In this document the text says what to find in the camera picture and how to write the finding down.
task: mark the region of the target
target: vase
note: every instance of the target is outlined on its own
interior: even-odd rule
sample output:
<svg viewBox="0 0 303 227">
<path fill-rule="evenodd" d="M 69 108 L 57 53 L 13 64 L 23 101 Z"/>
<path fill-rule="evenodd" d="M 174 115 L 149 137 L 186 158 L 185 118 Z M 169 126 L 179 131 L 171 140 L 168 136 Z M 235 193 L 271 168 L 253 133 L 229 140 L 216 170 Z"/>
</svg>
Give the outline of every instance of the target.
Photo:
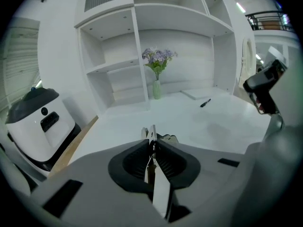
<svg viewBox="0 0 303 227">
<path fill-rule="evenodd" d="M 159 80 L 155 80 L 152 85 L 152 93 L 155 99 L 161 98 L 161 84 Z"/>
</svg>

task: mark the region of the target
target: desk surface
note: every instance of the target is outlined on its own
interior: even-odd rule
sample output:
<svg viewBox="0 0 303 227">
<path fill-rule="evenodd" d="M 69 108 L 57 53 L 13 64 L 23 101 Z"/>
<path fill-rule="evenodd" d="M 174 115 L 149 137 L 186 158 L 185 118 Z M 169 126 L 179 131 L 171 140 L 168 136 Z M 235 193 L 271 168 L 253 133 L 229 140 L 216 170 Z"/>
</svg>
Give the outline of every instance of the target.
<svg viewBox="0 0 303 227">
<path fill-rule="evenodd" d="M 99 118 L 73 154 L 80 157 L 140 140 L 142 127 L 156 125 L 161 135 L 176 135 L 178 141 L 194 147 L 244 154 L 248 145 L 263 139 L 270 116 L 229 94 L 206 100 L 193 100 L 182 93 L 151 100 L 146 112 Z"/>
</svg>

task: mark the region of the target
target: black pen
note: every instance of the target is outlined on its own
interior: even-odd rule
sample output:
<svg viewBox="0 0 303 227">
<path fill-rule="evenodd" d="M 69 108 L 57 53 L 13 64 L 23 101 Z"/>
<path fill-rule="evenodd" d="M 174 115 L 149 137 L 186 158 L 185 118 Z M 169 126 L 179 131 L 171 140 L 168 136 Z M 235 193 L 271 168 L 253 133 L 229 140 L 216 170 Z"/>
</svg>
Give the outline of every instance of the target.
<svg viewBox="0 0 303 227">
<path fill-rule="evenodd" d="M 201 108 L 203 108 L 206 104 L 208 104 L 209 103 L 209 101 L 210 101 L 210 99 L 208 100 L 208 101 L 206 101 L 205 103 L 203 103 L 203 104 L 201 104 Z"/>
</svg>

